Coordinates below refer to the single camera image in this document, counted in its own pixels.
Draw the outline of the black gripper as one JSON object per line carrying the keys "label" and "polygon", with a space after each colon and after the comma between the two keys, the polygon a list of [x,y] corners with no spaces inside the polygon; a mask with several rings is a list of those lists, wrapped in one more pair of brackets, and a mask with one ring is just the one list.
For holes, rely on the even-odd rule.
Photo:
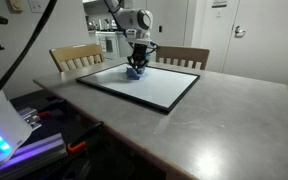
{"label": "black gripper", "polygon": [[146,65],[148,64],[148,60],[146,59],[146,50],[146,45],[135,44],[132,55],[127,57],[130,68],[134,71],[136,71],[136,67],[142,67],[140,69],[140,74],[145,72]]}

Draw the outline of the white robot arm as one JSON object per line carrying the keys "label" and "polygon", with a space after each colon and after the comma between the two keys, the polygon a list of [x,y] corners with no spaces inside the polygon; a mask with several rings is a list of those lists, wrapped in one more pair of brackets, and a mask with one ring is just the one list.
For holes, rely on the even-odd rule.
{"label": "white robot arm", "polygon": [[147,64],[146,51],[154,42],[150,38],[153,15],[145,9],[123,8],[118,0],[104,0],[118,28],[124,32],[134,30],[133,36],[125,34],[125,40],[133,45],[133,53],[128,56],[129,65],[139,73]]}

